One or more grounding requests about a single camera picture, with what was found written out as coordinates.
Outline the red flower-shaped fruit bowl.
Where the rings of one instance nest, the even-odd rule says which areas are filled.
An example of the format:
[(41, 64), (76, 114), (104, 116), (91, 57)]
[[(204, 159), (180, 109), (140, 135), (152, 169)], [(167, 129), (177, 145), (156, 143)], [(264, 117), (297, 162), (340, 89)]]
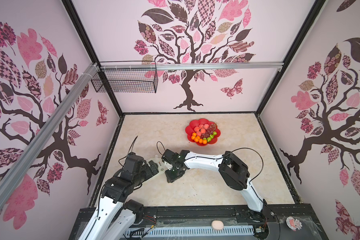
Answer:
[[(195, 142), (194, 140), (191, 139), (192, 133), (197, 133), (194, 130), (195, 127), (198, 127), (199, 125), (212, 124), (212, 123), (215, 123), (215, 122), (211, 122), (207, 119), (199, 119), (199, 120), (190, 121), (189, 125), (185, 128), (185, 132), (187, 134), (188, 140), (192, 143), (195, 143), (198, 146), (201, 146), (201, 147), (205, 147), (207, 145), (212, 145), (212, 144), (217, 143), (218, 138), (221, 135), (221, 131), (219, 130), (218, 125), (217, 125), (216, 131), (215, 131), (215, 132), (217, 132), (217, 135), (215, 135), (214, 138), (207, 144), (205, 144), (205, 145), (203, 143), (200, 144), (199, 142)], [(200, 137), (196, 136), (196, 138), (206, 140), (207, 138), (203, 138), (203, 136), (204, 136), (204, 134), (202, 134)]]

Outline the purple fake grape bunch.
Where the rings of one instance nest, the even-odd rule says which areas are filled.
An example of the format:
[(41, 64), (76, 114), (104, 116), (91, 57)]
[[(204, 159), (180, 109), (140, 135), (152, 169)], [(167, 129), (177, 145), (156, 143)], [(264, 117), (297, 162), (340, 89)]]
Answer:
[(212, 123), (209, 124), (209, 127), (206, 130), (206, 132), (204, 133), (203, 138), (209, 138), (210, 135), (214, 135), (214, 132), (216, 131), (217, 128), (217, 124), (216, 123)]

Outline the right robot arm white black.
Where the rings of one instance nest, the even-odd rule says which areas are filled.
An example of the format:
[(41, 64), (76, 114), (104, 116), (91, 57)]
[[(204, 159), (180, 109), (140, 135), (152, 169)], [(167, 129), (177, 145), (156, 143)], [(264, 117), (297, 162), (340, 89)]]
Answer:
[(203, 155), (182, 150), (179, 154), (166, 150), (162, 161), (168, 168), (165, 175), (168, 183), (180, 179), (187, 170), (202, 169), (218, 172), (231, 189), (238, 191), (245, 199), (246, 215), (254, 222), (266, 222), (272, 215), (265, 199), (261, 198), (253, 185), (248, 166), (233, 152), (222, 155)]

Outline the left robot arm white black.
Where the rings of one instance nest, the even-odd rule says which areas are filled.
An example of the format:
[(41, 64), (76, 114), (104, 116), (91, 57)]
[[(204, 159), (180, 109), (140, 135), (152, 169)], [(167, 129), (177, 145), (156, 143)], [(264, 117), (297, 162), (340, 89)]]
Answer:
[(139, 224), (144, 205), (127, 198), (158, 173), (159, 165), (153, 160), (127, 154), (123, 167), (105, 182), (98, 206), (79, 240), (119, 240), (128, 228)]

